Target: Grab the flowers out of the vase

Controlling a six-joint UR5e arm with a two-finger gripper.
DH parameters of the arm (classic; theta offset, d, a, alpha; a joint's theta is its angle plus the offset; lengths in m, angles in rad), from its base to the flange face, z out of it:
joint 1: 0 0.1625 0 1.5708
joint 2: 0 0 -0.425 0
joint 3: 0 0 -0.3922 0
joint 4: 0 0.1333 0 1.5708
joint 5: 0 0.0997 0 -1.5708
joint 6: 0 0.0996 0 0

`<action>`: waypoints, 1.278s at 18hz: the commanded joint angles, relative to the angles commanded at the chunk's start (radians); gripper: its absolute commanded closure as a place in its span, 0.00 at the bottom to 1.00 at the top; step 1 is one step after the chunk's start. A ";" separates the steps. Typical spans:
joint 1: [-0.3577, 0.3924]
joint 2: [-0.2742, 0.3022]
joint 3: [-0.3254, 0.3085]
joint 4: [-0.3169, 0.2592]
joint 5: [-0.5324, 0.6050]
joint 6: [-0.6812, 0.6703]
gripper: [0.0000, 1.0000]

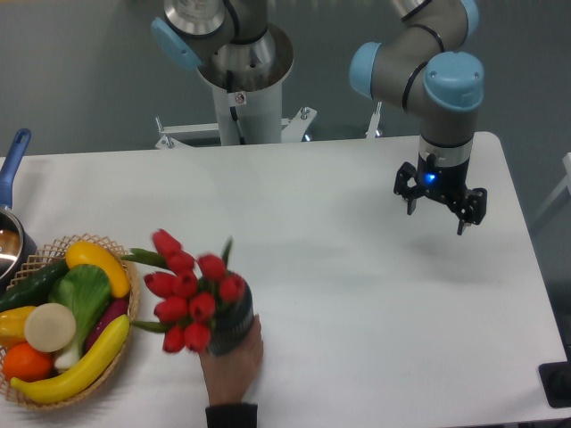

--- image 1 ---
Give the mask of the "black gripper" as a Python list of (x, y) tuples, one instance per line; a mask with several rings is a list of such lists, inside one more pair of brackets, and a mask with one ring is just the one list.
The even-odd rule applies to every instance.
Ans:
[(471, 152), (472, 140), (456, 146), (441, 146), (421, 136), (418, 170), (404, 162), (393, 186), (393, 192), (406, 202), (407, 214), (413, 214), (424, 192), (429, 199), (454, 207), (459, 219), (457, 235), (463, 235), (467, 226), (480, 225), (487, 211), (487, 190), (466, 186)]

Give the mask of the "person's hand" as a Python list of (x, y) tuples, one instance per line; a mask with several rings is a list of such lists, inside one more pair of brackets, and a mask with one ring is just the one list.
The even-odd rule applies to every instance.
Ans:
[(238, 347), (223, 356), (199, 355), (210, 406), (241, 403), (258, 377), (264, 357), (260, 316)]

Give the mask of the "dark sleeved forearm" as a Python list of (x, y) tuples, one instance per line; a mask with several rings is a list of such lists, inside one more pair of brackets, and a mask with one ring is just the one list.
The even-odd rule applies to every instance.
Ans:
[(205, 409), (208, 428), (257, 428), (258, 405), (233, 403)]

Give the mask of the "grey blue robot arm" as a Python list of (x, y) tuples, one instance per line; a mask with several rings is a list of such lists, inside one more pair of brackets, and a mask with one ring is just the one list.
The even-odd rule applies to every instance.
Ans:
[[(479, 20), (473, 1), (397, 1), (404, 32), (366, 43), (352, 57), (352, 89), (421, 119), (416, 164), (404, 163), (393, 190), (413, 211), (419, 198), (441, 203), (459, 226), (482, 222), (487, 192), (466, 184), (484, 98), (484, 68), (461, 51)], [(211, 87), (224, 145), (282, 143), (282, 84), (293, 46), (268, 20), (264, 1), (167, 1), (153, 38), (180, 68)]]

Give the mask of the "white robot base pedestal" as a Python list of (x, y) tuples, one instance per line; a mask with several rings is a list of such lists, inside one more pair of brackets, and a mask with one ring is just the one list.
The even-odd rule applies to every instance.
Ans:
[(216, 124), (165, 127), (163, 140), (216, 136), (223, 146), (309, 140), (315, 110), (303, 106), (292, 118), (282, 115), (283, 83), (294, 64), (293, 45), (282, 29), (269, 24), (258, 40), (228, 43), (205, 61), (165, 21), (155, 19), (151, 29), (172, 61), (183, 69), (196, 70), (209, 86), (217, 120)]

